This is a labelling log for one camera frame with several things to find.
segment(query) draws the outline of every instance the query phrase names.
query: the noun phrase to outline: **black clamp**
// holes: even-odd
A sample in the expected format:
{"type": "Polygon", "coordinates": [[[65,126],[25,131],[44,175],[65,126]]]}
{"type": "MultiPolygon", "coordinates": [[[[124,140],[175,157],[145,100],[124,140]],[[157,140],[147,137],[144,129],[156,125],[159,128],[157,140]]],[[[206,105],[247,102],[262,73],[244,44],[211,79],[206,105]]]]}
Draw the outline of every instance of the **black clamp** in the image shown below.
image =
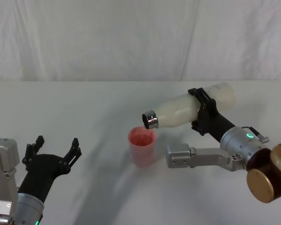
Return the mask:
{"type": "Polygon", "coordinates": [[[54,180],[63,174],[68,174],[71,167],[81,156],[79,142],[74,138],[70,151],[62,158],[50,154],[38,155],[44,144],[43,136],[39,136],[35,144],[28,144],[22,162],[28,171],[18,193],[26,193],[45,201],[54,180]]]}
{"type": "Polygon", "coordinates": [[[235,127],[235,125],[219,113],[216,108],[216,101],[203,88],[189,89],[188,93],[194,96],[201,104],[198,117],[192,122],[192,129],[202,136],[209,133],[220,142],[224,133],[235,127]]]}
{"type": "Polygon", "coordinates": [[[209,113],[218,113],[216,108],[216,102],[212,99],[203,88],[192,88],[188,90],[188,93],[194,96],[201,104],[198,111],[198,117],[192,122],[192,129],[199,132],[200,135],[208,133],[209,125],[209,113]]]}

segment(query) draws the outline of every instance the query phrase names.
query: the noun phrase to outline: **red liquid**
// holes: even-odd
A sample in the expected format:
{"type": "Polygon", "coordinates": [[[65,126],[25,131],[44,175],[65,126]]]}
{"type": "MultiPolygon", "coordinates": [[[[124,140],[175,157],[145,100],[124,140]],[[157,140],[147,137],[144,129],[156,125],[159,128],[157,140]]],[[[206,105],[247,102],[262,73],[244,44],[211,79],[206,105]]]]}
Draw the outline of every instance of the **red liquid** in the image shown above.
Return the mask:
{"type": "Polygon", "coordinates": [[[151,136],[148,135],[135,135],[131,138],[131,143],[137,146],[146,146],[150,145],[153,142],[151,136]]]}

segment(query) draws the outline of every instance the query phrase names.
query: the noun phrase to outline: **gold cylinder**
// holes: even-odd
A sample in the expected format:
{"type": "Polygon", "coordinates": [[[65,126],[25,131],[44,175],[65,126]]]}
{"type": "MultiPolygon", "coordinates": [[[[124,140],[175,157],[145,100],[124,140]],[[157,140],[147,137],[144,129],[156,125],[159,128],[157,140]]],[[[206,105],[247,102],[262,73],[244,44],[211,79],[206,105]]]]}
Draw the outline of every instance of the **gold cylinder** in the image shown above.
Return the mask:
{"type": "Polygon", "coordinates": [[[247,184],[251,193],[263,203],[281,197],[281,178],[270,164],[251,169],[247,174],[247,184]]]}

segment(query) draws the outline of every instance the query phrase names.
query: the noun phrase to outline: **green led light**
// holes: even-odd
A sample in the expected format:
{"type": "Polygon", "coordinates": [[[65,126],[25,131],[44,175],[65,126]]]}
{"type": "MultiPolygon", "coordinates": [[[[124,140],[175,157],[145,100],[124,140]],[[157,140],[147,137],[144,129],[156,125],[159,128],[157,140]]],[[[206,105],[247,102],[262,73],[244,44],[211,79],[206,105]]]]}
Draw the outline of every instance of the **green led light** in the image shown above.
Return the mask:
{"type": "Polygon", "coordinates": [[[253,136],[253,135],[251,135],[251,134],[249,134],[249,133],[247,133],[247,137],[249,137],[249,138],[253,138],[254,136],[253,136]]]}

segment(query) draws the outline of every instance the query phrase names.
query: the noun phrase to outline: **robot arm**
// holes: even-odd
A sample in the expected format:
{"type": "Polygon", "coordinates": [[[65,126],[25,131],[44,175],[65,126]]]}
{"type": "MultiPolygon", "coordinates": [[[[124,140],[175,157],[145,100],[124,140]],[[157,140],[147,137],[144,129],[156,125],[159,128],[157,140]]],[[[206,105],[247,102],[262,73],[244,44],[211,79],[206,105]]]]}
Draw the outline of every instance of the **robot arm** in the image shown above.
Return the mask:
{"type": "Polygon", "coordinates": [[[40,154],[44,139],[28,144],[22,162],[28,171],[19,190],[15,184],[15,166],[19,164],[16,142],[0,138],[0,225],[38,225],[43,217],[45,199],[54,180],[68,174],[81,156],[78,139],[74,138],[65,157],[40,154]]]}
{"type": "Polygon", "coordinates": [[[16,166],[19,164],[17,144],[14,140],[0,138],[0,225],[8,224],[17,203],[15,183],[16,166]]]}
{"type": "Polygon", "coordinates": [[[269,203],[281,197],[281,144],[271,151],[262,136],[252,127],[257,137],[236,127],[219,114],[216,102],[202,89],[191,89],[201,106],[198,117],[192,122],[192,129],[201,135],[209,133],[220,143],[220,148],[196,149],[187,144],[167,147],[169,168],[218,165],[226,170],[246,170],[247,184],[252,194],[261,202],[269,203]]]}

